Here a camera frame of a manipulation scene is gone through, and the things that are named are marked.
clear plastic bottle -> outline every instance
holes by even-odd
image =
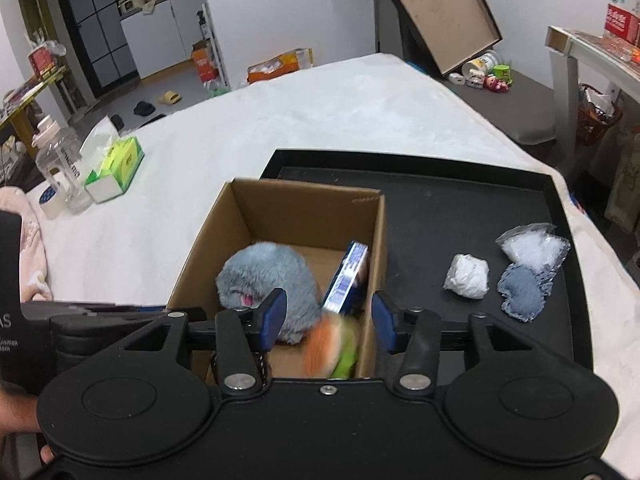
[[[33,137],[39,148],[36,166],[50,186],[65,197],[67,208],[73,213],[87,209],[94,201],[84,189],[89,167],[80,155],[80,139],[73,128],[60,128],[51,116],[38,124],[40,133]]]
[[[607,49],[630,61],[640,44],[640,0],[609,0],[604,37]]]

black tray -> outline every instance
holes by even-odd
[[[487,312],[593,369],[580,264],[550,176],[420,156],[276,150],[262,178],[381,190],[388,225],[385,290],[397,304],[425,307],[454,321],[465,321],[471,312]],[[542,313],[533,322],[520,323],[500,310],[504,298],[496,285],[510,261],[495,239],[508,229],[533,222],[555,224],[556,234],[568,238],[572,250]],[[489,263],[490,290],[484,299],[467,300],[443,290],[457,253]],[[463,371],[462,361],[446,363],[443,356],[439,382],[446,383]]]

gray-blue fabric piece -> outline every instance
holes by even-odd
[[[274,288],[287,293],[287,315],[278,339],[299,343],[320,319],[318,282],[305,259],[291,247],[259,242],[229,258],[216,278],[220,304],[242,307],[242,295],[251,296],[257,308]]]
[[[546,297],[551,294],[556,273],[533,269],[519,264],[511,264],[498,282],[498,292],[506,299],[502,311],[513,319],[529,322],[536,319],[545,307]]]

brown trash basket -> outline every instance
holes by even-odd
[[[585,83],[580,86],[582,86],[583,89],[590,88],[591,90],[601,93],[598,89]],[[575,133],[576,142],[583,146],[593,146],[602,137],[604,137],[604,134],[606,134],[610,128],[618,124],[622,118],[622,110],[616,105],[613,105],[613,107],[613,117],[606,123],[599,119],[594,119],[585,110],[578,106],[578,129]]]

tray rim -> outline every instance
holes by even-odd
[[[278,179],[284,167],[410,174],[541,191],[552,222],[556,225],[556,234],[567,238],[572,245],[562,264],[562,272],[566,284],[574,362],[593,370],[591,324],[582,270],[562,201],[550,175],[430,156],[278,148],[271,155],[260,178]]]

